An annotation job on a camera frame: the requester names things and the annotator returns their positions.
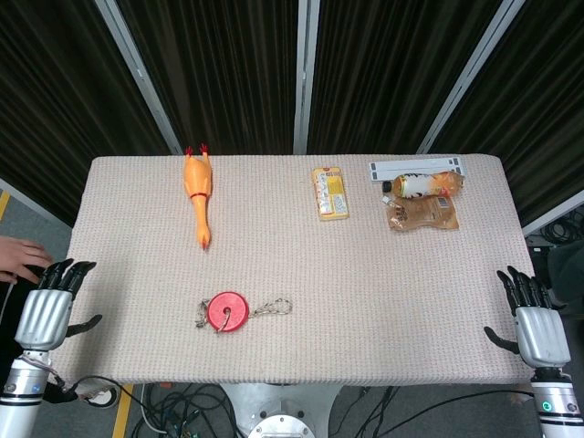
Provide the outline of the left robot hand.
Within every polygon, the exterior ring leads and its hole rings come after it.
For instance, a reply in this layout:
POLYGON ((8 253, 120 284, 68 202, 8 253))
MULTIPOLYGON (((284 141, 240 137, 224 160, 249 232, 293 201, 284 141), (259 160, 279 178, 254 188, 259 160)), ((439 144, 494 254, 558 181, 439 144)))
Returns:
POLYGON ((35 289, 28 293, 15 341, 23 350, 51 351, 65 338, 88 332, 102 320, 100 314, 70 325, 77 294, 96 262, 66 259, 49 266, 35 289))

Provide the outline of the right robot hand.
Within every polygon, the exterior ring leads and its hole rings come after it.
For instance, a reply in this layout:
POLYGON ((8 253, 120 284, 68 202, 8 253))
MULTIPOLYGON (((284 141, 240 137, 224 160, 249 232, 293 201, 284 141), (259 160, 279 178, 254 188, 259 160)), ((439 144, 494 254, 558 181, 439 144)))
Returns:
POLYGON ((564 325, 545 285, 512 266, 496 275, 506 292, 516 339, 503 339, 492 328, 484 327, 487 338, 498 348, 520 356, 534 370, 559 370, 568 364, 571 357, 564 325))

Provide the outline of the person's hand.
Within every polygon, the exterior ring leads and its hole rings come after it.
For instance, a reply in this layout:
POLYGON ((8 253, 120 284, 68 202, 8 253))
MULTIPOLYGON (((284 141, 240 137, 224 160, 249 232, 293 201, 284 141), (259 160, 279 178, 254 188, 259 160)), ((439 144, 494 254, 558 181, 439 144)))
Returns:
POLYGON ((29 266, 47 268, 51 264, 52 257, 41 244, 5 235, 1 236, 2 282, 15 285, 19 278, 23 278, 37 285, 39 277, 29 266))

